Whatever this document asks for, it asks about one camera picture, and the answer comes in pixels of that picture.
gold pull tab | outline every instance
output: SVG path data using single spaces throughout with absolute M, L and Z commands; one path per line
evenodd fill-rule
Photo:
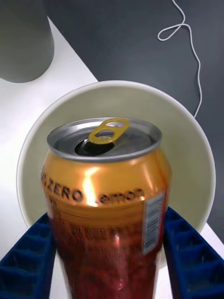
M 123 126 L 120 127 L 111 127 L 107 126 L 108 123 L 111 122 L 120 122 L 123 124 Z M 95 128 L 90 134 L 89 134 L 89 141 L 94 144 L 109 144 L 114 141 L 116 141 L 118 138 L 121 137 L 121 135 L 127 130 L 129 127 L 129 121 L 127 121 L 124 118 L 113 118 L 109 119 L 106 121 L 103 121 L 100 126 Z M 96 134 L 102 131 L 112 131 L 114 134 L 111 137 L 108 138 L 102 138 L 102 137 L 97 137 Z

white label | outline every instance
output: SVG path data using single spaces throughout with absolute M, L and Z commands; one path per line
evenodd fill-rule
M 143 254 L 152 251 L 158 244 L 160 235 L 162 204 L 165 193 L 145 201 L 143 221 Z

dark gray floor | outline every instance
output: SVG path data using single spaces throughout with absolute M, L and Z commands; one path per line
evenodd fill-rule
M 159 88 L 191 113 L 199 97 L 197 62 L 182 28 L 166 42 L 158 32 L 182 21 L 171 0 L 46 0 L 50 19 L 99 80 Z M 211 144 L 217 188 L 209 224 L 224 242 L 224 0 L 180 0 L 202 63 L 197 120 Z

aluminum can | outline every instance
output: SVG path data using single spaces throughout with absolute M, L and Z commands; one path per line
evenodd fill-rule
M 53 130 L 41 184 L 73 299 L 151 299 L 171 169 L 161 131 L 125 118 Z

gray cylinder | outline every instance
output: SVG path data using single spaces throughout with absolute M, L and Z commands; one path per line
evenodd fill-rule
M 0 0 L 0 78 L 28 82 L 54 57 L 54 40 L 42 0 Z

